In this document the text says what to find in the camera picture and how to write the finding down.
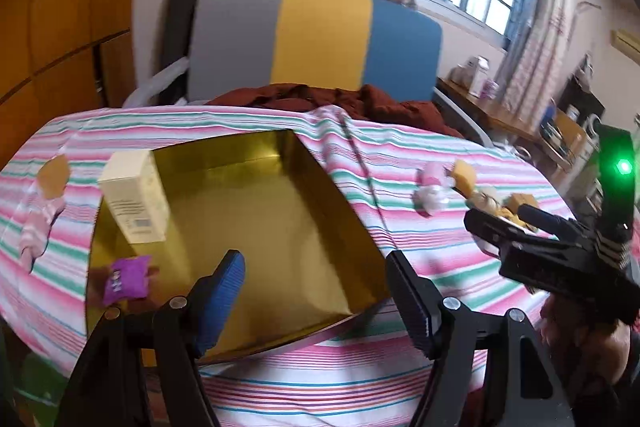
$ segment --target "window sill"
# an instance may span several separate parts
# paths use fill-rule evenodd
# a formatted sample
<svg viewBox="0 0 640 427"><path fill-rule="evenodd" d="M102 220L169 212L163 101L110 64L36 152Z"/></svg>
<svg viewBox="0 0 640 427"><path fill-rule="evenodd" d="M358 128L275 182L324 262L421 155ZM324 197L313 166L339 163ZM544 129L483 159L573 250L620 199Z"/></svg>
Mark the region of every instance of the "window sill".
<svg viewBox="0 0 640 427"><path fill-rule="evenodd" d="M452 24L478 37L496 49L504 49L504 36L445 1L415 0L418 11Z"/></svg>

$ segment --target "blue panel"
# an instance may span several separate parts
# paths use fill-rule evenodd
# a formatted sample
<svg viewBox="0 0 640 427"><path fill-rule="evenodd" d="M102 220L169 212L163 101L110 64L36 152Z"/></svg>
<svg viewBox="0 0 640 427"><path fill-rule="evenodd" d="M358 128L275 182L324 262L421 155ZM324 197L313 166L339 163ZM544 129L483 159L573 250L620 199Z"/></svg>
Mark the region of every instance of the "blue panel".
<svg viewBox="0 0 640 427"><path fill-rule="evenodd" d="M373 0L362 83L383 89L398 102L431 100L441 42L436 21L405 6Z"/></svg>

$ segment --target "gold tray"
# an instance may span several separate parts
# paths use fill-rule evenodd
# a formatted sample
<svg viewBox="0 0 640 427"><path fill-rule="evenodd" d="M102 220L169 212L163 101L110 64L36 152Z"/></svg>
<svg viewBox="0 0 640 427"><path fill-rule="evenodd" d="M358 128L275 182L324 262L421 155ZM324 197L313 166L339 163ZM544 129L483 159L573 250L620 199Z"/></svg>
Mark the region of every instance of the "gold tray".
<svg viewBox="0 0 640 427"><path fill-rule="evenodd" d="M159 273L149 300L159 306L186 295L227 250L241 251L244 285L218 344L200 362L291 347L388 298L380 250L293 131L196 140L154 156L171 208L166 240L130 245L102 203L89 284L119 257L151 255ZM87 331L104 311L90 301ZM145 363L154 363L151 353Z"/></svg>

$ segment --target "brown blanket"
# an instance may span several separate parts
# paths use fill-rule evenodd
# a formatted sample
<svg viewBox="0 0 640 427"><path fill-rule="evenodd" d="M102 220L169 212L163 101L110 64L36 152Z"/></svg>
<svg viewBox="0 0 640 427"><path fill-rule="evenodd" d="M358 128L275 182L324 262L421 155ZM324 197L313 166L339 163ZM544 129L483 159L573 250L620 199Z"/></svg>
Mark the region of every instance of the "brown blanket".
<svg viewBox="0 0 640 427"><path fill-rule="evenodd" d="M355 120L408 125L426 131L462 138L447 126L431 102L396 102L386 92L366 84L358 91L323 89L304 84L271 84L229 91L208 105L263 107L284 111L307 112L323 105L337 105Z"/></svg>

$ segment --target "gray panel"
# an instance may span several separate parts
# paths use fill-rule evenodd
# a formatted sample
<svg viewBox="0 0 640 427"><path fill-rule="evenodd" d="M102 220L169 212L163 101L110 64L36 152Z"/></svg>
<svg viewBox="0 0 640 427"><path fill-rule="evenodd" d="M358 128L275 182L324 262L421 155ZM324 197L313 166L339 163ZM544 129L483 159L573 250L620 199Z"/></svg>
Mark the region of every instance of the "gray panel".
<svg viewBox="0 0 640 427"><path fill-rule="evenodd" d="M269 84L282 0L198 0L191 35L188 100L212 100Z"/></svg>

